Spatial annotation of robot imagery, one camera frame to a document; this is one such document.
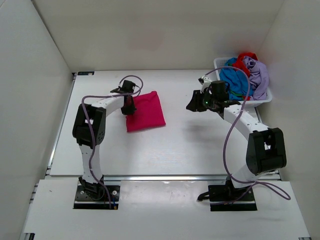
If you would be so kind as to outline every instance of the lavender shirt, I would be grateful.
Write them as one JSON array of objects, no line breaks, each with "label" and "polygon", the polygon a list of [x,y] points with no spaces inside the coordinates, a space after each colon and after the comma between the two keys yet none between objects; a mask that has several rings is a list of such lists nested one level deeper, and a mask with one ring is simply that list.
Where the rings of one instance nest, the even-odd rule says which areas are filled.
[{"label": "lavender shirt", "polygon": [[269,74],[266,65],[249,56],[243,58],[243,63],[250,71],[249,80],[252,90],[254,90],[253,100],[266,100],[266,91],[269,85]]}]

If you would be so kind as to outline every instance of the cable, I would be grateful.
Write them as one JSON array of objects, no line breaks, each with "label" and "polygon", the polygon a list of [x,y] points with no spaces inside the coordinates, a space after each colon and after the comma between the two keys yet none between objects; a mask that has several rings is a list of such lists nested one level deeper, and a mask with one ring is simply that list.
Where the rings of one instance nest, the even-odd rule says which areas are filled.
[{"label": "cable", "polygon": [[94,199],[92,196],[91,196],[91,199],[92,199],[93,201],[99,201],[99,200],[101,200],[104,196],[106,196],[106,190],[105,190],[105,189],[103,189],[103,194],[102,194],[102,196],[101,196],[99,199]]},{"label": "cable", "polygon": [[[228,140],[229,140],[229,137],[230,137],[230,135],[231,135],[232,130],[233,130],[234,127],[236,126],[238,120],[241,118],[242,113],[243,113],[243,111],[244,111],[244,109],[245,109],[245,103],[246,103],[246,101],[248,100],[248,97],[249,97],[250,80],[249,80],[248,76],[246,75],[246,73],[245,73],[244,71],[242,71],[240,68],[237,68],[237,67],[234,67],[234,66],[222,66],[222,67],[215,68],[215,69],[209,71],[208,73],[206,73],[205,76],[207,76],[207,75],[209,75],[209,74],[211,74],[211,73],[213,73],[213,72],[215,72],[215,71],[221,70],[221,69],[234,69],[234,70],[238,70],[238,71],[242,72],[242,73],[245,75],[245,78],[246,78],[246,80],[247,80],[247,82],[248,82],[248,89],[247,89],[247,92],[246,92],[246,96],[245,96],[245,98],[244,98],[244,100],[243,100],[243,103],[242,103],[242,106],[241,106],[241,109],[240,109],[240,113],[239,113],[239,115],[235,118],[233,124],[231,125],[231,127],[230,127],[230,129],[229,129],[229,131],[228,131],[228,133],[227,133],[227,135],[226,135],[226,137],[225,137],[225,141],[224,141],[224,144],[223,144],[223,151],[222,151],[223,166],[224,166],[224,169],[225,169],[226,173],[228,174],[228,176],[229,176],[232,180],[234,180],[234,181],[236,181],[236,182],[238,182],[238,183],[240,183],[240,184],[252,184],[252,185],[250,185],[250,186],[247,188],[247,190],[246,190],[240,197],[238,197],[236,200],[233,200],[233,201],[225,201],[225,202],[217,202],[217,203],[212,203],[212,204],[213,204],[213,205],[222,205],[222,204],[234,203],[234,202],[238,201],[239,199],[241,199],[244,195],[246,195],[247,192],[249,192],[249,190],[250,190],[253,186],[258,185],[258,184],[263,185],[263,186],[269,188],[270,190],[272,190],[273,192],[275,192],[276,194],[278,194],[280,197],[284,198],[285,200],[291,200],[290,195],[289,195],[285,190],[283,190],[282,188],[280,188],[280,187],[278,187],[278,186],[276,186],[276,185],[274,185],[274,184],[272,184],[272,183],[264,182],[264,181],[240,181],[240,180],[236,179],[235,177],[233,177],[232,174],[230,173],[230,171],[229,171],[229,169],[228,169],[228,166],[227,166],[227,160],[226,160],[227,143],[228,143]],[[275,190],[273,187],[279,189],[280,191],[282,191],[286,196],[285,196],[285,195],[282,195],[279,191]]]},{"label": "cable", "polygon": [[134,93],[121,93],[121,94],[107,95],[107,96],[87,95],[87,96],[84,96],[82,98],[82,100],[81,100],[82,109],[83,109],[83,112],[84,112],[84,115],[85,115],[85,119],[87,120],[87,124],[88,124],[89,130],[90,130],[91,140],[92,140],[92,153],[91,153],[91,156],[89,158],[89,170],[90,170],[90,173],[91,173],[92,177],[94,178],[94,180],[97,181],[105,189],[106,194],[107,194],[107,196],[109,198],[109,209],[111,209],[111,197],[110,197],[109,190],[108,190],[108,188],[106,187],[106,185],[103,182],[101,182],[99,179],[97,179],[97,177],[95,176],[94,172],[92,171],[91,162],[92,162],[92,158],[94,157],[94,154],[95,154],[95,151],[96,151],[96,140],[95,140],[94,129],[93,129],[92,124],[90,122],[90,117],[88,115],[88,112],[87,112],[87,109],[86,109],[86,106],[85,106],[85,100],[88,99],[88,98],[109,99],[109,98],[117,98],[117,97],[129,96],[129,95],[134,95],[134,94],[140,94],[142,88],[144,87],[144,81],[142,81],[142,79],[140,77],[136,76],[136,75],[125,76],[124,78],[121,79],[121,81],[119,82],[119,85],[126,78],[129,78],[129,77],[133,77],[133,78],[136,78],[136,79],[140,80],[141,87],[139,88],[138,91],[136,91]]},{"label": "cable", "polygon": [[202,202],[203,200],[207,200],[210,198],[210,192],[206,191],[204,193],[201,193],[198,198],[197,198],[197,202]]},{"label": "cable", "polygon": [[113,209],[117,210],[117,205],[116,205],[116,201],[115,201],[114,195],[112,195],[112,201],[113,201]]}]

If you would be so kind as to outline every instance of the white wall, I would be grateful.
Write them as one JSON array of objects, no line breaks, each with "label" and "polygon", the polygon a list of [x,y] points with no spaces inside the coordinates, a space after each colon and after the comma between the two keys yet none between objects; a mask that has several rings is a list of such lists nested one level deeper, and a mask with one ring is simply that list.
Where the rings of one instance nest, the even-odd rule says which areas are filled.
[{"label": "white wall", "polygon": [[258,56],[272,102],[262,119],[283,130],[290,180],[312,239],[320,239],[320,1],[286,0]]},{"label": "white wall", "polygon": [[210,69],[260,49],[283,0],[34,0],[72,71]]},{"label": "white wall", "polygon": [[44,177],[72,75],[31,1],[3,2],[0,3],[0,239],[16,240],[33,187]]}]

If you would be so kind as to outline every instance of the black clamp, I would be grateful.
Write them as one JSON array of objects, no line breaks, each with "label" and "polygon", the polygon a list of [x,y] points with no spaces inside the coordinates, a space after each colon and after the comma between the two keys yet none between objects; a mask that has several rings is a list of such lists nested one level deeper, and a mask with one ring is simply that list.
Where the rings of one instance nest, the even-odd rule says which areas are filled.
[{"label": "black clamp", "polygon": [[[85,109],[90,120],[93,120],[92,129],[95,138],[95,145],[99,145],[105,138],[106,131],[106,110],[103,107],[94,107],[90,104],[85,104]],[[76,143],[80,146],[85,145],[93,148],[92,136],[89,125],[86,122],[85,112],[82,105],[78,107],[76,113],[72,135],[76,138]]]},{"label": "black clamp", "polygon": [[231,105],[240,105],[236,100],[230,100],[228,90],[229,83],[225,81],[213,81],[210,86],[201,93],[200,90],[194,90],[190,103],[186,106],[187,110],[192,112],[204,112],[210,110],[218,113],[224,118],[224,109]]},{"label": "black clamp", "polygon": [[287,165],[284,134],[279,128],[250,133],[245,157],[249,170],[258,175]]},{"label": "black clamp", "polygon": [[[133,94],[135,91],[136,84],[129,80],[124,80],[122,86],[113,89],[110,93],[117,94]],[[136,111],[134,99],[131,95],[124,96],[124,104],[121,108],[123,115],[133,115]]]}]

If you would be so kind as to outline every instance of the mounting plate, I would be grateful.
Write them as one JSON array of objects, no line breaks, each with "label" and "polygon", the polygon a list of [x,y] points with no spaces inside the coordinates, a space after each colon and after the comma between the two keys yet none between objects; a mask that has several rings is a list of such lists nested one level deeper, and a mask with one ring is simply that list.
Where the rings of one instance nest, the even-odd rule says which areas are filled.
[{"label": "mounting plate", "polygon": [[119,185],[106,185],[111,196],[111,209],[109,208],[109,198],[105,194],[101,199],[93,199],[86,194],[84,187],[78,183],[73,208],[74,209],[102,209],[102,210],[117,210],[119,208],[120,186]]},{"label": "mounting plate", "polygon": [[246,195],[244,195],[239,201],[230,204],[219,204],[214,203],[229,202],[241,196],[246,189],[237,192],[238,195],[229,197],[227,192],[224,191],[225,185],[209,185],[209,200],[210,200],[210,211],[211,212],[239,212],[239,211],[257,211],[257,205],[255,201],[254,192],[251,189]]}]

